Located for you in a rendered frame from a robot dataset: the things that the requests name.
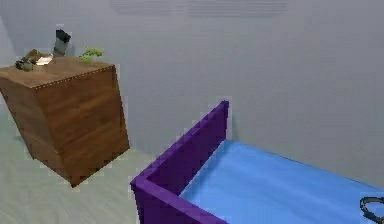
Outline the purple bed with blue mattress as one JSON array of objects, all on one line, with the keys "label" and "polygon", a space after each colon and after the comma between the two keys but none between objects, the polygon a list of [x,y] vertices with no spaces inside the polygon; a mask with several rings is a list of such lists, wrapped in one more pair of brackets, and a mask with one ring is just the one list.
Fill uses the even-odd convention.
[{"label": "purple bed with blue mattress", "polygon": [[230,140],[228,117],[222,101],[133,178],[139,224],[376,224],[359,201],[383,188]]}]

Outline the brown wooden cabinet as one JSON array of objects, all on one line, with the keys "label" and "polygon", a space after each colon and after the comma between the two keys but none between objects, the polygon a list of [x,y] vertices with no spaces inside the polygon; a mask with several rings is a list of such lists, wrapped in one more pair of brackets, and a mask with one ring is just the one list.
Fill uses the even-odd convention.
[{"label": "brown wooden cabinet", "polygon": [[116,66],[59,57],[0,68],[0,93],[32,158],[75,187],[130,148]]}]

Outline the small green plant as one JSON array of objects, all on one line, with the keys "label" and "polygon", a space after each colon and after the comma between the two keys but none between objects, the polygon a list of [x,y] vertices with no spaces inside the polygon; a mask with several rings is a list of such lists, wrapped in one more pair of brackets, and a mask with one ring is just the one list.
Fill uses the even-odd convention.
[{"label": "small green plant", "polygon": [[80,58],[85,62],[90,62],[94,57],[101,57],[103,50],[100,48],[87,47],[85,52],[80,55]]}]

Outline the brown and white small object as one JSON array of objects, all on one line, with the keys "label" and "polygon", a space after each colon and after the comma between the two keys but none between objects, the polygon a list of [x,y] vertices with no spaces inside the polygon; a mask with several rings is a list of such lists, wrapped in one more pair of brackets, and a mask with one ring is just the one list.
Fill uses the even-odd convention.
[{"label": "brown and white small object", "polygon": [[35,66],[49,64],[52,59],[52,54],[42,53],[37,49],[32,49],[24,57],[15,62],[15,67],[19,70],[31,71]]}]

